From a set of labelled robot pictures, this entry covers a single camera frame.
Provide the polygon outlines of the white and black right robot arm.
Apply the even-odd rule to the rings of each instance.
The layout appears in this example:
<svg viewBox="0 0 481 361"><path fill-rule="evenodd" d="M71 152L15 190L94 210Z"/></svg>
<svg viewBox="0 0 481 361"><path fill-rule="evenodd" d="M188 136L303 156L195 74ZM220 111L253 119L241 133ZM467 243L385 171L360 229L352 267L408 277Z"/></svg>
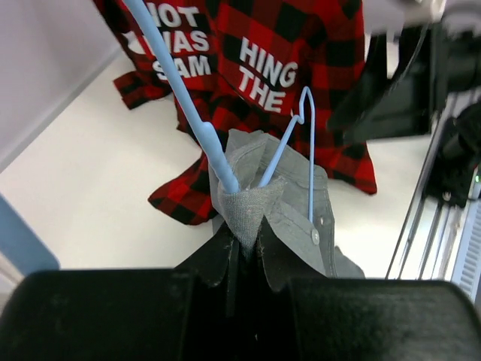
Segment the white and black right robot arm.
<svg viewBox="0 0 481 361"><path fill-rule="evenodd" d="M451 37L440 23L403 29L391 77L386 46L386 35L371 37L361 77L327 122L345 145L427 135L450 95L480 86L480 37L472 32ZM440 132L422 193L463 208L480 164L480 103L450 116Z"/></svg>

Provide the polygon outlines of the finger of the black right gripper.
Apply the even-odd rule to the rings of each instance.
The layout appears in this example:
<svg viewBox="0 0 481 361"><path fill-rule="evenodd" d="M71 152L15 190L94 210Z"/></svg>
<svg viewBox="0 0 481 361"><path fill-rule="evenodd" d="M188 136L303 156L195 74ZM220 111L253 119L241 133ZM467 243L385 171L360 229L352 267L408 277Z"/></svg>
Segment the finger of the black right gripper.
<svg viewBox="0 0 481 361"><path fill-rule="evenodd" d="M371 34L363 72L362 96L399 98L401 70L401 48L397 35L393 32Z"/></svg>
<svg viewBox="0 0 481 361"><path fill-rule="evenodd" d="M327 122L344 143L402 138L430 132L429 71L415 64L387 78L386 66L367 64Z"/></svg>

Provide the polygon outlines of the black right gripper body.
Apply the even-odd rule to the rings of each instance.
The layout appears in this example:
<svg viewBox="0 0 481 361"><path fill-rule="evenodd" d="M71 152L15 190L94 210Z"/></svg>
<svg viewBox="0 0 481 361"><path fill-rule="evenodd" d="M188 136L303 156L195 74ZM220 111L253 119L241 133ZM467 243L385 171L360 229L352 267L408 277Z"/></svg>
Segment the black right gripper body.
<svg viewBox="0 0 481 361"><path fill-rule="evenodd" d="M480 87L480 35L471 30L451 35L435 23L430 50L431 106L441 113L449 94Z"/></svg>

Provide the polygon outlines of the light blue wire hanger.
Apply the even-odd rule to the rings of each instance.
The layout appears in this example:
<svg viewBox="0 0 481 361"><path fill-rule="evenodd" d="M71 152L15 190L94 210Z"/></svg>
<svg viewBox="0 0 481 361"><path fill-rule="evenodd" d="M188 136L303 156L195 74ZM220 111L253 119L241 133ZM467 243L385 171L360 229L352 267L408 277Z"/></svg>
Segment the light blue wire hanger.
<svg viewBox="0 0 481 361"><path fill-rule="evenodd" d="M159 61L169 84L171 85L174 95L176 96L180 106L186 115L186 119L191 126L191 129L201 146L201 149L206 154L211 168L213 169L217 179L222 184L224 190L229 193L238 193L241 191L240 184L234 174L225 154L222 151L222 146L219 137L216 133L213 125L207 121L203 121L194 103L190 97L190 94L185 87L181 76L176 69L174 60L172 59L165 42L160 35L159 30L153 22L152 17L147 10L147 6L142 1L126 0L125 6L134 17L136 23L140 27L141 31L145 35L148 43L150 44L153 54ZM284 148L295 128L296 124L303 124L306 122L304 114L304 103L308 102L310 106L310 157L309 157L309 178L308 178L308 209L307 219L313 221L313 176L314 176L314 144L315 144L315 128L316 128L316 115L315 115L315 103L313 95L309 87L304 87L298 103L299 113L292 116L283 137L274 155L265 169L259 186L264 187L270 182L274 171L283 155Z"/></svg>

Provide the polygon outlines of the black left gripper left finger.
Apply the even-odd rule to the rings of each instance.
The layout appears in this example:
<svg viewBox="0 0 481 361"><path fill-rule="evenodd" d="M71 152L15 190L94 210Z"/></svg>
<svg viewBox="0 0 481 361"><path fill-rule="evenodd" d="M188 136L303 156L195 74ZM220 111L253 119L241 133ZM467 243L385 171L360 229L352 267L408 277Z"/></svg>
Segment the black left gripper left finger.
<svg viewBox="0 0 481 361"><path fill-rule="evenodd" d="M226 226L176 268L42 271L1 316L3 360L230 360L239 244Z"/></svg>

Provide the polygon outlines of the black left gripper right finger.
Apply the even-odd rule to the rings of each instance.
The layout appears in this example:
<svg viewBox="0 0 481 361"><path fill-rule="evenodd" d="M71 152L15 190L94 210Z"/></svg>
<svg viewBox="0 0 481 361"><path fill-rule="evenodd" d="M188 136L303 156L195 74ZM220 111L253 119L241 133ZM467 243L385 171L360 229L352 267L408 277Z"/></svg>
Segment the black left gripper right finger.
<svg viewBox="0 0 481 361"><path fill-rule="evenodd" d="M267 221L256 246L260 360L480 358L480 319L456 285L323 277Z"/></svg>

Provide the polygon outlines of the grey button shirt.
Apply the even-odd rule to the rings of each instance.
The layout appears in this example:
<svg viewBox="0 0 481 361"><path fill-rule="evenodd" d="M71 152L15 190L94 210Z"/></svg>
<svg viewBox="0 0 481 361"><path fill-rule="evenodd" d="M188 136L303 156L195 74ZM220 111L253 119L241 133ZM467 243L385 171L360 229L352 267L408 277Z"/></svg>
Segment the grey button shirt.
<svg viewBox="0 0 481 361"><path fill-rule="evenodd" d="M209 173L214 209L240 242L246 259L255 253L262 220L297 256L330 278L363 278L362 269L343 255L334 241L334 215L325 170L310 166L285 147L274 175L259 186L280 141L262 131L231 129L225 156L237 176L240 192L228 194L213 171Z"/></svg>

